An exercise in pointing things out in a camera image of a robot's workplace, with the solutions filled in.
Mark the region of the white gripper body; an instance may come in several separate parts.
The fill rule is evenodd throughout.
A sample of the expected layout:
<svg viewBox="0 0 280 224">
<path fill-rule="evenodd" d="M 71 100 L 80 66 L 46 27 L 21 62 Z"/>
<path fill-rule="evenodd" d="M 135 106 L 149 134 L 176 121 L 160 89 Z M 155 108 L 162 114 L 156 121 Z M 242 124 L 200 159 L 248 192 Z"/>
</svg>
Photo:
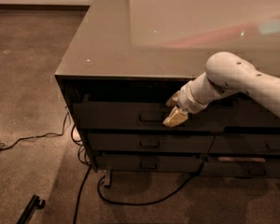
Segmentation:
<svg viewBox="0 0 280 224">
<path fill-rule="evenodd" d="M 202 81 L 189 81 L 177 95 L 177 106 L 184 112 L 197 114 L 206 109 L 209 102 L 206 100 L 207 88 Z"/>
</svg>

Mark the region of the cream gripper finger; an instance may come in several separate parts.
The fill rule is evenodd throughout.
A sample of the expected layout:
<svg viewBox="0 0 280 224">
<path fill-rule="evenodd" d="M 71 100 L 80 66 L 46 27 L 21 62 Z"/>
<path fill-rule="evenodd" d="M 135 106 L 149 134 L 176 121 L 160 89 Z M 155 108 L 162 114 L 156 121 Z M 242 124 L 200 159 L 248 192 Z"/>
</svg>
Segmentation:
<svg viewBox="0 0 280 224">
<path fill-rule="evenodd" d="M 167 100 L 166 105 L 167 105 L 168 107 L 177 106 L 178 94 L 179 94 L 179 91 L 175 92 L 175 93 Z"/>
<path fill-rule="evenodd" d="M 189 118 L 189 113 L 182 110 L 180 107 L 175 106 L 169 116 L 163 121 L 167 127 L 175 127 L 184 123 Z"/>
</svg>

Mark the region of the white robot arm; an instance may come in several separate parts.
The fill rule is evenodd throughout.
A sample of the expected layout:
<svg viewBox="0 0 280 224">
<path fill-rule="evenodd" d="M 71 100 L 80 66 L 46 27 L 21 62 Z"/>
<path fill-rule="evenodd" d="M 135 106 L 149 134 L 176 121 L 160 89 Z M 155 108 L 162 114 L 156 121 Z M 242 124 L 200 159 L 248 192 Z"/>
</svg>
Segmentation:
<svg viewBox="0 0 280 224">
<path fill-rule="evenodd" d="M 205 71 L 181 87 L 166 102 L 172 110 L 163 121 L 175 127 L 215 101 L 237 92 L 245 93 L 280 118 L 280 78 L 258 71 L 252 63 L 230 52 L 218 52 L 205 64 Z"/>
</svg>

